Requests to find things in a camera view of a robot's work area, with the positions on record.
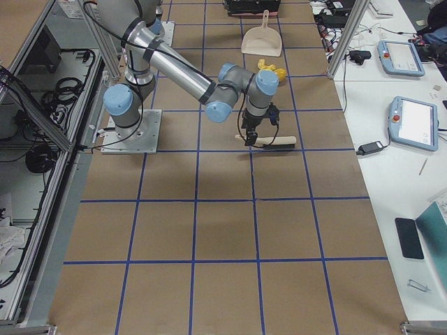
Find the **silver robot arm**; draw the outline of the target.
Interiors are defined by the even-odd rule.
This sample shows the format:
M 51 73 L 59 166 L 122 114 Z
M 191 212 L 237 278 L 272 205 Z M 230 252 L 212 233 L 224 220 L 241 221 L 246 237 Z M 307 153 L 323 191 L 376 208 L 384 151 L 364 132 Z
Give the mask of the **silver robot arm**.
M 160 35 L 162 32 L 163 28 L 163 25 L 161 23 L 162 15 L 163 15 L 163 9 L 161 5 L 159 5 L 156 7 L 156 19 L 154 23 L 149 27 L 149 30 L 156 35 Z
M 158 1 L 97 1 L 96 5 L 101 26 L 126 50 L 129 82 L 150 80 L 150 68 L 154 66 L 204 105 L 208 119 L 217 123 L 225 121 L 240 96 L 244 96 L 242 128 L 246 131 L 246 145 L 256 143 L 256 128 L 262 120 L 269 119 L 273 126 L 279 126 L 279 111 L 272 103 L 279 79 L 272 71 L 252 73 L 226 63 L 214 81 L 157 35 Z

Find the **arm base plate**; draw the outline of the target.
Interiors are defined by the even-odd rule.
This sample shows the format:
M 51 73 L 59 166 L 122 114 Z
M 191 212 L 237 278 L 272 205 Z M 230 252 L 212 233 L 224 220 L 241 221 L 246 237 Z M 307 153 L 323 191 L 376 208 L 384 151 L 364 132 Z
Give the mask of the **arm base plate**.
M 101 152 L 103 154 L 155 154 L 159 142 L 162 110 L 144 109 L 142 121 L 131 128 L 116 127 L 112 117 L 108 127 L 114 128 L 105 133 Z
M 171 47 L 173 44 L 174 31 L 174 22 L 161 22 L 159 38 L 161 38 L 167 45 Z

